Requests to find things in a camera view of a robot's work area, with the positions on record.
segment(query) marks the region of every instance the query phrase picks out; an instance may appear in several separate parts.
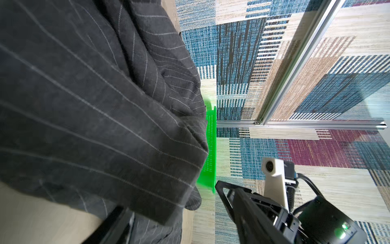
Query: green basket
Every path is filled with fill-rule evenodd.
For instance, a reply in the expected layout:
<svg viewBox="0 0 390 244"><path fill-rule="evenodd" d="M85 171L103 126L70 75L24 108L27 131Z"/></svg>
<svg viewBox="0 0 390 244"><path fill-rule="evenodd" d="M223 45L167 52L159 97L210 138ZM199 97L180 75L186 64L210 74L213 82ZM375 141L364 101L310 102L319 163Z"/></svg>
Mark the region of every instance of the green basket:
<svg viewBox="0 0 390 244"><path fill-rule="evenodd" d="M206 129L207 144L209 146L209 156L204 163L197 183L211 187L213 193L215 193L215 178L216 178L216 141L217 141L217 108L214 106L213 110L209 110L206 113L206 120L208 121Z"/></svg>

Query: white plastic bracket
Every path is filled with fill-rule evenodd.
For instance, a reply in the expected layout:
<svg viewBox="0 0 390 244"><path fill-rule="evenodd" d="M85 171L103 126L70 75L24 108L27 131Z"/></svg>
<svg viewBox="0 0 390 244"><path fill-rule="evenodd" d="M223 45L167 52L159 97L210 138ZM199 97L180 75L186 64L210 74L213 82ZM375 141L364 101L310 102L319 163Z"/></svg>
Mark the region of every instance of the white plastic bracket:
<svg viewBox="0 0 390 244"><path fill-rule="evenodd" d="M264 195L289 209L284 178L284 161L281 159L263 158L261 170L266 175Z"/></svg>

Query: metal frame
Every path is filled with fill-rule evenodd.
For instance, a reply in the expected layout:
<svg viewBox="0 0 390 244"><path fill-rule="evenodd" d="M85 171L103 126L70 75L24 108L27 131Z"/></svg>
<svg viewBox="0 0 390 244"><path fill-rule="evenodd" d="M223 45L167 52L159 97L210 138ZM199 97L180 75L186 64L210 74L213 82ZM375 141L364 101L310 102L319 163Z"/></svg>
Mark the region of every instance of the metal frame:
<svg viewBox="0 0 390 244"><path fill-rule="evenodd" d="M274 120L267 125L259 125L255 120L217 120L217 127L231 128L315 128L334 130L378 130L386 129L387 125L383 120L354 120L354 121L332 121L332 120Z"/></svg>
<svg viewBox="0 0 390 244"><path fill-rule="evenodd" d="M293 82L344 2L345 0L324 0L322 2L300 48L294 55L286 73L280 81L276 93L272 96L271 102L266 105L265 112L259 115L258 122L260 125L268 125L268 121L272 118L272 115L291 88Z"/></svg>

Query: patterned carpet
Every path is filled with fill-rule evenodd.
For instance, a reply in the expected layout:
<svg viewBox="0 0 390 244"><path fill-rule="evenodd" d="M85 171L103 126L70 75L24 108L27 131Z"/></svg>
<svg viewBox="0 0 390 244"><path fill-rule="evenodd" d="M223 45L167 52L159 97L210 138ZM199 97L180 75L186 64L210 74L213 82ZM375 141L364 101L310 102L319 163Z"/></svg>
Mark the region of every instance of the patterned carpet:
<svg viewBox="0 0 390 244"><path fill-rule="evenodd" d="M218 128L217 180L264 189L262 157L295 163L325 198L355 220L369 244L390 244L390 148L376 131ZM235 224L218 195L200 187L194 244L237 244ZM295 206L315 197L301 182Z"/></svg>

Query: dark gray pinstriped fabric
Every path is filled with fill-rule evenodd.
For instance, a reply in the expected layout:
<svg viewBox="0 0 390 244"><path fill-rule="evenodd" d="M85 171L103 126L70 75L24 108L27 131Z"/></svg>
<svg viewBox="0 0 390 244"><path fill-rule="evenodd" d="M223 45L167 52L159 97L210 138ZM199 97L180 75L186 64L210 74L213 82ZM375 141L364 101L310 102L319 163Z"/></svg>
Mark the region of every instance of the dark gray pinstriped fabric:
<svg viewBox="0 0 390 244"><path fill-rule="evenodd" d="M0 179L102 218L123 205L178 233L207 122L159 1L3 1L0 55Z"/></svg>

